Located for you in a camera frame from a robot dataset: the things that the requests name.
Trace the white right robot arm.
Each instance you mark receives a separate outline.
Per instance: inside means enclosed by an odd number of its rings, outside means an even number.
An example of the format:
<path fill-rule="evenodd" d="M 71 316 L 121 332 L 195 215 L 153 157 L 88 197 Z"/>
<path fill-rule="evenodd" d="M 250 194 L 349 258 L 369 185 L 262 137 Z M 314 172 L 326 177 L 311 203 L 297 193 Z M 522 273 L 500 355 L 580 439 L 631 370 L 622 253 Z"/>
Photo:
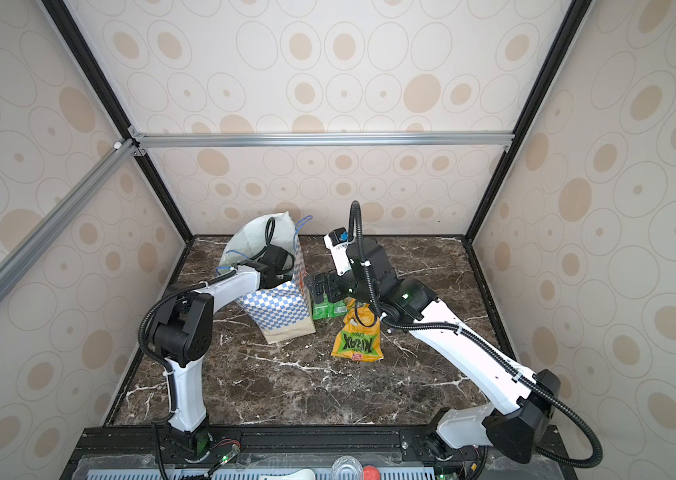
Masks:
<path fill-rule="evenodd" d="M 522 464 L 535 454 L 581 469 L 601 464 L 602 443 L 594 429 L 559 399 L 558 376 L 511 359 L 461 320 L 425 283 L 399 277 L 386 250 L 365 236 L 359 201 L 350 206 L 347 227 L 329 232 L 324 241 L 334 263 L 327 274 L 334 298 L 363 303 L 373 325 L 408 332 L 429 345 L 487 397 L 481 407 L 446 411 L 433 433 L 434 449 L 486 446 Z M 591 447 L 588 457 L 571 458 L 541 446 L 557 413 L 584 434 Z"/>

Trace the yellow green snack packet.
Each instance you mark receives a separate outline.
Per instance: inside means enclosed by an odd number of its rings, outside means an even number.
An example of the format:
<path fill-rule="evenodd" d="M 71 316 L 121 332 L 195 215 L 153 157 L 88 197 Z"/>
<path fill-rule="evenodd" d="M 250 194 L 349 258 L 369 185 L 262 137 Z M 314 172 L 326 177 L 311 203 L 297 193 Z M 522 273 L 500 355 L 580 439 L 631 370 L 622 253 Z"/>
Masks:
<path fill-rule="evenodd" d="M 351 304 L 336 335 L 331 355 L 360 362 L 382 360 L 381 322 L 367 305 Z"/>

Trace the green chips snack packet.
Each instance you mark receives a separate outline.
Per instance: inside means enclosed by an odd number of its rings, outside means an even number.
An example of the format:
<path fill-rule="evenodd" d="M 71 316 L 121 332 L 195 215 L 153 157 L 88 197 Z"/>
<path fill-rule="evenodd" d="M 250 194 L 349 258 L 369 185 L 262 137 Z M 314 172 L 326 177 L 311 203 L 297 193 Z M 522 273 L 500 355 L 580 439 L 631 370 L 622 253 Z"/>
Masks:
<path fill-rule="evenodd" d="M 344 317 L 348 313 L 345 298 L 331 301 L 326 295 L 317 295 L 315 292 L 312 292 L 311 299 L 311 317 L 313 320 Z"/>

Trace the blue checkered paper bag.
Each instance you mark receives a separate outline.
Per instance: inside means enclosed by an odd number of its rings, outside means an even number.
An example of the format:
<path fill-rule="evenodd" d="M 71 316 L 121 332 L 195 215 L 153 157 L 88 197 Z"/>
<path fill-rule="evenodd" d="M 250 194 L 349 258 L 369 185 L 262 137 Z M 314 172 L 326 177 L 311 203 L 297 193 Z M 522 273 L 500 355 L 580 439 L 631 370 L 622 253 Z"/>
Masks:
<path fill-rule="evenodd" d="M 237 303 L 269 344 L 316 332 L 307 271 L 296 223 L 289 213 L 260 216 L 238 231 L 219 261 L 219 269 L 249 266 L 260 270 L 260 285 Z"/>

